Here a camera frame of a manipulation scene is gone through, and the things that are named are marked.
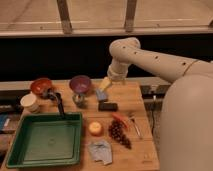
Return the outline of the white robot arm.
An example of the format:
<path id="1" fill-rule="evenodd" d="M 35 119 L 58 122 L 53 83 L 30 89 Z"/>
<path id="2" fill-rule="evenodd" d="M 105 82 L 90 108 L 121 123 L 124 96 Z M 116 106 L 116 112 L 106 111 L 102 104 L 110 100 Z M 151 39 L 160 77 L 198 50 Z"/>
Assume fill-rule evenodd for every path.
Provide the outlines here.
<path id="1" fill-rule="evenodd" d="M 160 171 L 213 171 L 213 63 L 143 50 L 135 37 L 109 45 L 111 81 L 132 64 L 169 82 L 160 122 Z"/>

